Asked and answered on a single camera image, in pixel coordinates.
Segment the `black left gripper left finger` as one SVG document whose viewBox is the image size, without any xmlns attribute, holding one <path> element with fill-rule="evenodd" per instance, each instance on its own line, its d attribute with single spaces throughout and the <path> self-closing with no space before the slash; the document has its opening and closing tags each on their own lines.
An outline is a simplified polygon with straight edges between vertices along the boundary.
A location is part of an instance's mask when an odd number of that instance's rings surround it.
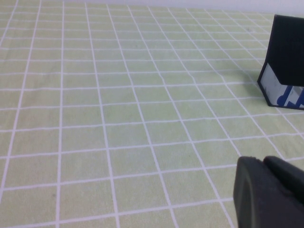
<svg viewBox="0 0 304 228">
<path fill-rule="evenodd" d="M 240 228 L 302 228 L 304 204 L 297 201 L 263 160 L 237 161 L 233 200 Z"/>
</svg>

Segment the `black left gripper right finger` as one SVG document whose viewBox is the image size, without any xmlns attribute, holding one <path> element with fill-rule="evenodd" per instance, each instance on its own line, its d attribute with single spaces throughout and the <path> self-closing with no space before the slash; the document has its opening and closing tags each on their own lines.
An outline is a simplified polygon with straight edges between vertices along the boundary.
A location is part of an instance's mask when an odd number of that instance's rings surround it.
<svg viewBox="0 0 304 228">
<path fill-rule="evenodd" d="M 297 201 L 303 204 L 304 171 L 275 156 L 266 156 L 263 163 Z"/>
</svg>

